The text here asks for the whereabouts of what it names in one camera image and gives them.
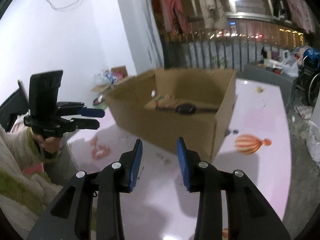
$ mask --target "white table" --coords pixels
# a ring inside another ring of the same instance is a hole
[[[256,92],[258,86],[264,89],[260,94]],[[231,133],[225,138],[213,164],[227,172],[243,170],[283,219],[291,179],[291,148],[280,89],[237,79],[236,94],[230,130],[238,129],[239,134]],[[76,161],[88,173],[100,171],[119,160],[123,152],[133,149],[137,139],[117,127],[109,110],[99,121],[98,131],[82,130],[69,140]],[[243,155],[236,151],[234,142],[246,133],[260,139],[270,138],[272,145],[262,146],[255,154]],[[111,148],[109,156],[92,159],[90,140],[94,136],[98,137],[98,144]],[[199,193],[187,192],[177,156],[143,141],[140,171],[135,190],[131,194],[121,194],[126,240],[193,239]],[[223,206],[223,227],[227,228],[226,203]]]

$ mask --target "wheelchair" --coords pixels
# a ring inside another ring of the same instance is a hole
[[[319,60],[310,61],[305,56],[299,67],[299,77],[297,79],[297,87],[304,91],[307,104],[315,107],[319,90],[320,90],[320,68],[318,68]]]

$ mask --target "metal screw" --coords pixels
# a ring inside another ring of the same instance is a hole
[[[237,176],[237,177],[243,177],[243,175],[244,175],[244,173],[243,173],[243,171],[241,171],[241,170],[236,170],[235,171],[235,175]]]
[[[153,91],[151,92],[151,97],[154,98],[156,95],[157,95],[156,91],[153,90]]]
[[[205,169],[206,167],[208,167],[208,164],[207,164],[206,162],[199,162],[198,165],[199,165],[200,168],[204,168],[204,169]]]
[[[78,178],[82,178],[84,175],[85,175],[85,172],[84,172],[84,171],[78,171],[77,174],[76,174],[76,176],[77,176]]]
[[[119,169],[121,167],[121,163],[113,163],[111,167],[114,169]]]

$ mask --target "hanging jacket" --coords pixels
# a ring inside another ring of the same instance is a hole
[[[288,4],[292,13],[292,20],[307,33],[314,33],[314,22],[305,0],[288,0]]]
[[[199,0],[206,29],[228,29],[228,21],[220,0]]]
[[[160,0],[162,5],[162,14],[164,18],[164,28],[167,32],[175,31],[173,19],[175,15],[178,18],[180,28],[183,33],[188,32],[188,24],[183,15],[181,0]]]

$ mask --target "floor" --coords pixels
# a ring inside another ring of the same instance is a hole
[[[311,159],[305,143],[308,123],[293,108],[294,105],[301,106],[303,101],[303,93],[297,90],[287,115],[291,136],[292,178],[283,222],[291,239],[301,232],[320,203],[320,169]]]

